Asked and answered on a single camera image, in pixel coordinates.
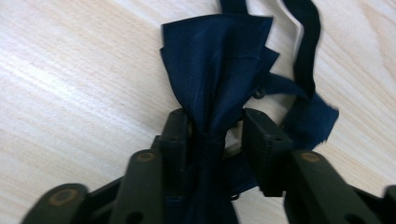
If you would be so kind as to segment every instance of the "wooden table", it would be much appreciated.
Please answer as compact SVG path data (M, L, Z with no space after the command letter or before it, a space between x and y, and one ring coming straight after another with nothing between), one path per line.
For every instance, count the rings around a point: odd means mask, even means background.
M396 184L396 3L315 3L318 92L340 110L316 151L348 183L381 195ZM281 57L273 71L291 77L294 24L275 0L248 7L274 15L267 46ZM55 186L94 190L123 175L179 108L159 54L161 24L218 12L213 0L2 1L0 223L19 223ZM280 122L291 102L273 95L246 106ZM234 204L243 224L287 223L282 200L257 189Z

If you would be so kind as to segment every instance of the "bow tie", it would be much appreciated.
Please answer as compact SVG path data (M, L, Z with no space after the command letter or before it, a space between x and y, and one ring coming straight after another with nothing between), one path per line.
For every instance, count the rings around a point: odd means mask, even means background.
M296 149L313 149L325 141L338 118L338 111L315 90L313 67L320 22L310 0L284 0L304 27L294 81L270 73L278 56L265 47L273 19L248 15L244 0L220 2L222 14L163 25L163 63L192 126L188 169L192 184L181 206L167 207L167 222L172 224L238 223L231 194L256 183L243 161L226 166L222 157L225 135L250 97L296 96L281 124ZM237 175L227 175L237 169Z

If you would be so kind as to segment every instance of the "clamp jaw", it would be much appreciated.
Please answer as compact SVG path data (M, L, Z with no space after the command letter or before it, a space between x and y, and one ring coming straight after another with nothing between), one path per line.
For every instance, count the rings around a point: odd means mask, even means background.
M188 195L189 136L183 109L171 112L162 135L131 157L124 177L91 193L81 184L56 187L22 224L165 223L166 207ZM230 193L258 185L265 197L284 196L289 223L396 223L396 186L388 187L384 198L349 186L317 152L293 150L291 140L261 111L244 110L241 148L228 160L248 164L254 177Z

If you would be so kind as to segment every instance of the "navy blue bow tie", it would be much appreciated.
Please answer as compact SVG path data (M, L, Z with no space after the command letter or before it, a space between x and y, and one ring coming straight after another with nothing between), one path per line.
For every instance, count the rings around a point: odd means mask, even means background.
M168 223L238 223L230 197L254 187L255 182L245 164L222 160L224 138L255 92L297 96L282 123L295 148L313 149L329 136L338 112L315 92L318 12L310 0L285 0L285 4L304 26L295 82L269 72L278 56L265 47L272 18L248 15L244 0L221 1L223 14L163 26L163 63L173 92L192 122L192 187L181 206L167 207ZM235 169L239 169L237 175L228 175Z

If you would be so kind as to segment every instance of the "screw hole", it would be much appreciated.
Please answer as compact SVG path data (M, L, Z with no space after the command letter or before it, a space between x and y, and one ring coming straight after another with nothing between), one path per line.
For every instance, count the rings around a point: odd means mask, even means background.
M143 214L139 212L132 212L125 219L126 224L139 224L143 220Z
M365 224L363 219L353 214L346 214L346 221L350 224Z
M279 136L273 136L273 140L276 142L280 142L280 141L282 141L282 138Z

